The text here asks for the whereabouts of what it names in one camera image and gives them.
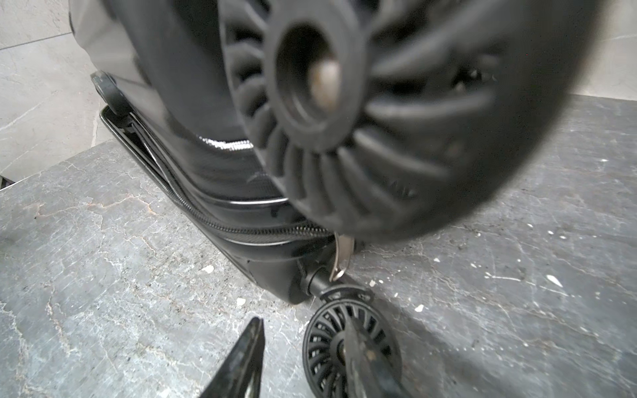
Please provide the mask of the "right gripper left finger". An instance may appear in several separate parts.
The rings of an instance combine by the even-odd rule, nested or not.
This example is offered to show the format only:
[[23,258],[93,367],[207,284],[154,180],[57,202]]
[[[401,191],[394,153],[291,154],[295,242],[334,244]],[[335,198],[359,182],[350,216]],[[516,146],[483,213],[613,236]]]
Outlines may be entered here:
[[264,352],[264,320],[254,317],[199,397],[259,397]]

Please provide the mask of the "black hard-shell suitcase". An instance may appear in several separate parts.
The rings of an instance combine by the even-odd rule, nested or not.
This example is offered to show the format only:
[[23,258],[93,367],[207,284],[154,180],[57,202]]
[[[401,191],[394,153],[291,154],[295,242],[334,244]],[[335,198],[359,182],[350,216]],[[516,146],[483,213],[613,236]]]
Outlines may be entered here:
[[362,243],[470,215],[544,141],[601,1],[72,1],[100,118],[252,283],[322,306],[302,363],[349,397],[346,318],[395,366]]

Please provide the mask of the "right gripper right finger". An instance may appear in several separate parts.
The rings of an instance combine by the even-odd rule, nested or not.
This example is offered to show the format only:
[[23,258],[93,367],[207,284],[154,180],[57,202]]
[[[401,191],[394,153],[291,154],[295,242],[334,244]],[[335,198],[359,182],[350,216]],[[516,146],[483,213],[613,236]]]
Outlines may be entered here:
[[356,318],[346,318],[344,360],[349,397],[410,397],[401,365],[385,356]]

